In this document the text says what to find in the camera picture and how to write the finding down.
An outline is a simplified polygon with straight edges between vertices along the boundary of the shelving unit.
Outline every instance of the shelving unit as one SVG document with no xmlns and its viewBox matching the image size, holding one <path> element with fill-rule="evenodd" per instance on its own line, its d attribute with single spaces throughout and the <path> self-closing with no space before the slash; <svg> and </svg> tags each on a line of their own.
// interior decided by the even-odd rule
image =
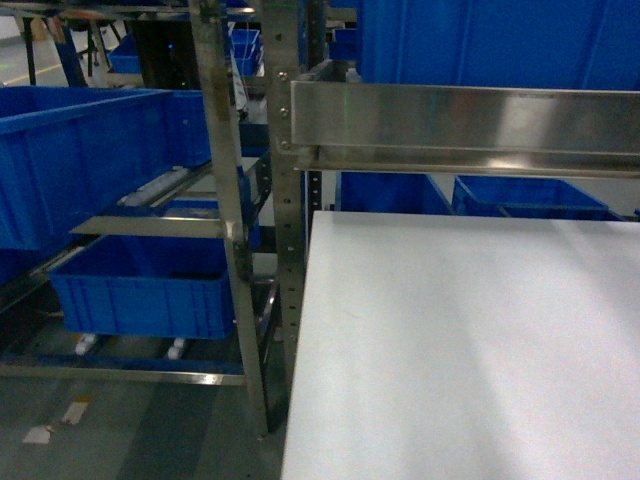
<svg viewBox="0 0 640 480">
<path fill-rule="evenodd" d="M 298 67 L 286 35 L 297 8 L 265 1 L 263 12 L 290 380 L 305 276 L 301 172 L 640 178 L 639 92 L 347 84 L 348 63 Z"/>
<path fill-rule="evenodd" d="M 41 324 L 48 322 L 46 318 L 33 316 L 26 324 L 5 323 L 3 326 L 4 334 L 0 345 L 5 347 L 5 353 L 0 358 L 0 375 L 244 386 L 249 394 L 255 432 L 259 437 L 266 435 L 269 423 L 264 370 L 274 328 L 279 318 L 278 282 L 275 279 L 254 276 L 249 229 L 271 194 L 271 164 L 269 157 L 265 156 L 247 172 L 252 185 L 253 212 L 245 222 L 237 170 L 241 165 L 240 131 L 233 90 L 230 88 L 227 75 L 227 72 L 231 71 L 230 59 L 225 56 L 224 48 L 227 39 L 223 25 L 227 22 L 227 12 L 220 7 L 217 0 L 193 0 L 189 5 L 154 7 L 0 2 L 0 13 L 18 13 L 24 17 L 59 15 L 63 18 L 84 19 L 89 16 L 91 20 L 105 18 L 191 22 L 211 152 L 212 157 L 216 159 L 215 162 L 193 170 L 179 182 L 153 195 L 144 205 L 134 208 L 114 206 L 103 215 L 80 225 L 75 232 L 90 235 L 224 239 L 237 324 L 237 336 L 221 342 L 198 343 L 205 346 L 200 348 L 199 359 L 195 361 L 125 358 L 103 354 L 104 349 L 113 350 L 105 346 L 106 341 L 96 347 L 96 351 L 93 352 L 95 354 L 78 357 L 39 355 L 30 352 L 26 342 L 42 327 Z M 254 14 L 246 9 L 235 9 L 229 13 L 243 15 L 247 20 L 253 18 Z M 172 199 L 185 195 L 184 192 L 189 186 L 211 171 L 216 179 L 216 197 L 219 205 L 216 214 L 203 218 L 201 215 L 191 215 L 189 209 L 172 209 L 164 215 L 158 213 L 161 207 Z M 57 260 L 73 253 L 65 252 Z M 55 263 L 57 262 L 42 265 L 4 288 L 0 293 L 0 298 L 5 300 L 6 308 L 3 310 L 15 308 L 18 297 L 22 298 L 42 288 L 46 284 L 46 271 Z M 160 343 L 158 352 L 166 351 L 168 345 Z M 216 358 L 219 356 L 218 353 L 227 353 L 234 357 L 232 353 L 237 350 L 239 358 L 231 361 L 224 355 L 221 359 Z"/>
<path fill-rule="evenodd" d="M 239 133 L 223 50 L 226 18 L 218 2 L 190 0 L 188 7 L 0 2 L 0 8 L 22 15 L 53 12 L 71 18 L 90 10 L 96 19 L 192 22 L 216 158 L 219 218 L 203 219 L 195 226 L 187 217 L 141 220 L 120 210 L 94 218 L 77 231 L 140 234 L 144 225 L 149 234 L 225 239 L 243 363 L 242 379 L 229 377 L 228 384 L 247 386 L 256 432 L 266 434 L 261 352 L 268 350 L 268 332 L 280 316 L 274 312 L 267 328 L 256 333 L 248 225 L 242 220 L 236 181 Z M 263 163 L 257 170 L 256 178 L 264 183 L 255 205 L 258 211 L 273 191 L 289 384 L 300 328 L 307 240 L 313 212 L 321 208 L 321 171 L 640 178 L 638 92 L 347 84 L 348 63 L 323 61 L 325 2 L 307 0 L 304 12 L 298 0 L 263 0 L 254 2 L 254 8 L 251 15 L 262 23 L 271 145 L 270 166 Z M 353 18 L 352 11 L 329 10 L 329 15 Z M 300 35 L 301 22 L 305 35 Z M 86 375 L 111 378 L 97 371 Z M 0 365 L 5 375 L 26 372 L 23 366 Z M 123 378 L 129 375 L 136 380 L 180 378 L 200 384 L 218 384 L 222 379 L 220 384 L 227 384 L 216 371 L 150 374 L 143 369 L 137 376 L 127 373 Z"/>
</svg>

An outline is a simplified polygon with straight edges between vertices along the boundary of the gray floor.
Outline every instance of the gray floor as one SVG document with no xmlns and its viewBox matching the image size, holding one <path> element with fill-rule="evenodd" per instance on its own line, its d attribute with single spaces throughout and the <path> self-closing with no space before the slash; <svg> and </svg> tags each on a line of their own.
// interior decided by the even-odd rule
<svg viewBox="0 0 640 480">
<path fill-rule="evenodd" d="M 115 45 L 111 32 L 105 38 Z M 77 49 L 86 47 L 85 33 L 74 40 Z M 65 86 L 53 43 L 36 43 L 35 54 L 38 84 Z M 102 66 L 88 81 L 106 86 Z M 0 47 L 0 82 L 28 85 L 22 43 Z M 258 266 L 262 273 L 273 269 L 271 257 L 258 262 L 267 264 Z M 274 432 L 258 441 L 240 387 L 2 378 L 0 479 L 276 479 L 287 408 L 281 344 L 268 385 Z M 80 423 L 61 423 L 74 399 L 86 396 L 91 403 Z M 49 444 L 23 443 L 39 425 L 52 427 Z"/>
</svg>

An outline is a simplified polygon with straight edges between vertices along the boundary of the metal upright post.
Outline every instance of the metal upright post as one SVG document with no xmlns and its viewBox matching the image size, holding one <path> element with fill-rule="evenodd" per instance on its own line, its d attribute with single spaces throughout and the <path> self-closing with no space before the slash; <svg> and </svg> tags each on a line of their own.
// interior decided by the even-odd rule
<svg viewBox="0 0 640 480">
<path fill-rule="evenodd" d="M 244 374 L 256 433 L 268 433 L 264 378 L 258 350 L 251 281 L 253 260 L 248 227 L 243 222 L 238 184 L 240 133 L 230 84 L 231 67 L 225 55 L 226 15 L 218 0 L 189 0 L 189 13 L 200 72 L 211 154 L 215 159 L 220 216 L 240 339 Z"/>
<path fill-rule="evenodd" d="M 278 279 L 289 385 L 293 380 L 305 273 L 302 176 L 293 168 L 299 152 L 291 141 L 291 80 L 301 73 L 300 13 L 298 0 L 264 0 L 262 4 Z"/>
<path fill-rule="evenodd" d="M 323 0 L 307 0 L 307 62 L 313 68 L 324 60 L 325 50 L 325 5 Z M 311 235 L 313 212 L 322 210 L 322 172 L 307 172 L 307 231 Z"/>
</svg>

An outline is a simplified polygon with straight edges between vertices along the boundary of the blue bin rim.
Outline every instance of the blue bin rim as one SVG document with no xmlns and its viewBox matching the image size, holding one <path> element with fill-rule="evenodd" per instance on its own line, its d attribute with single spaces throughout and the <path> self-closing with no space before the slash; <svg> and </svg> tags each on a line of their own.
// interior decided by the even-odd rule
<svg viewBox="0 0 640 480">
<path fill-rule="evenodd" d="M 573 188 L 574 190 L 577 190 L 578 192 L 580 192 L 582 195 L 584 195 L 585 197 L 589 198 L 590 200 L 592 200 L 593 202 L 599 204 L 599 206 L 567 206 L 567 205 L 555 205 L 552 203 L 549 204 L 544 204 L 544 205 L 540 205 L 540 204 L 536 204 L 536 203 L 505 203 L 505 202 L 492 202 L 492 201 L 484 201 L 484 200 L 480 200 L 478 199 L 478 197 L 471 191 L 469 190 L 469 187 L 467 186 L 467 184 L 465 183 L 465 179 L 468 178 L 513 178 L 513 179 L 518 179 L 518 180 L 553 180 L 556 182 L 562 182 L 565 185 L 567 185 L 568 187 Z M 607 205 L 605 205 L 604 203 L 602 203 L 600 200 L 598 200 L 597 198 L 595 198 L 593 195 L 588 194 L 587 192 L 585 192 L 584 190 L 582 190 L 581 188 L 576 187 L 575 185 L 567 182 L 566 180 L 562 180 L 560 178 L 533 178 L 533 177 L 494 177 L 494 176 L 482 176 L 482 175 L 457 175 L 456 179 L 455 179 L 455 186 L 459 186 L 460 188 L 462 188 L 465 193 L 467 193 L 467 195 L 469 195 L 475 202 L 477 203 L 481 203 L 484 205 L 495 205 L 496 207 L 513 207 L 513 208 L 540 208 L 540 209 L 574 209 L 574 210 L 592 210 L 595 212 L 600 212 L 602 210 L 609 210 L 609 207 Z"/>
<path fill-rule="evenodd" d="M 20 87 L 8 87 L 11 89 L 32 89 L 33 91 L 48 90 L 52 95 L 55 91 L 61 90 L 86 90 L 86 87 L 37 87 L 37 86 L 20 86 Z M 92 89 L 97 91 L 111 91 L 109 88 L 97 88 Z M 127 105 L 141 105 L 150 101 L 156 100 L 160 97 L 170 97 L 172 92 L 170 90 L 150 90 L 150 89 L 136 89 L 135 93 L 122 97 L 114 97 L 109 99 L 101 99 L 95 102 L 80 103 L 78 105 L 68 105 L 59 108 L 52 108 L 46 111 L 29 112 L 20 115 L 14 115 L 11 117 L 0 118 L 0 134 L 15 133 L 22 130 L 27 130 L 35 127 L 41 127 L 43 125 L 51 125 L 54 123 L 60 123 L 74 118 L 80 118 L 87 115 L 100 114 L 105 111 L 118 109 L 122 104 Z"/>
<path fill-rule="evenodd" d="M 171 282 L 174 283 L 176 285 L 178 284 L 187 284 L 187 283 L 193 283 L 193 282 L 199 282 L 200 280 L 194 280 L 194 279 L 188 279 L 188 278 L 166 278 L 166 277 L 151 277 L 151 276 L 147 276 L 147 275 L 136 275 L 136 276 L 125 276 L 125 275 L 89 275 L 86 273 L 65 273 L 65 272 L 61 272 L 61 270 L 65 269 L 66 267 L 70 266 L 72 263 L 78 261 L 78 259 L 85 253 L 90 252 L 92 249 L 96 249 L 98 248 L 102 243 L 105 242 L 109 242 L 111 240 L 113 240 L 114 236 L 104 236 L 102 238 L 99 238 L 98 240 L 96 240 L 95 242 L 91 243 L 91 245 L 89 245 L 88 247 L 80 250 L 78 253 L 76 253 L 75 255 L 73 255 L 71 258 L 66 259 L 64 262 L 62 262 L 60 265 L 56 265 L 55 268 L 51 269 L 48 273 L 49 278 L 51 280 L 55 280 L 55 279 L 60 279 L 60 280 L 65 280 L 65 279 L 86 279 L 86 280 L 112 280 L 112 279 L 118 279 L 118 280 L 132 280 L 132 281 L 139 281 L 139 280 L 144 280 L 145 282 L 151 282 L 151 283 L 166 283 L 166 282 Z M 224 281 L 226 278 L 229 277 L 229 268 L 225 268 L 224 271 L 220 272 L 220 276 L 218 278 L 216 278 L 215 280 L 202 280 L 203 283 L 211 283 L 211 284 L 215 284 L 215 283 L 220 283 L 222 281 Z"/>
</svg>

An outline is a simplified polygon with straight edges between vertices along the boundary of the stainless steel ledge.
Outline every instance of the stainless steel ledge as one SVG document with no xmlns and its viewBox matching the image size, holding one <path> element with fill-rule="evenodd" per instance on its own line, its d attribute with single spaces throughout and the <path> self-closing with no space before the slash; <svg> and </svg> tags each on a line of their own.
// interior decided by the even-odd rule
<svg viewBox="0 0 640 480">
<path fill-rule="evenodd" d="M 164 217 L 101 215 L 73 229 L 85 235 L 138 235 L 147 237 L 222 238 L 219 218 L 189 217 L 194 209 L 171 209 Z"/>
<path fill-rule="evenodd" d="M 346 84 L 308 75 L 291 88 L 293 142 L 321 147 L 302 169 L 640 173 L 640 92 Z"/>
</svg>

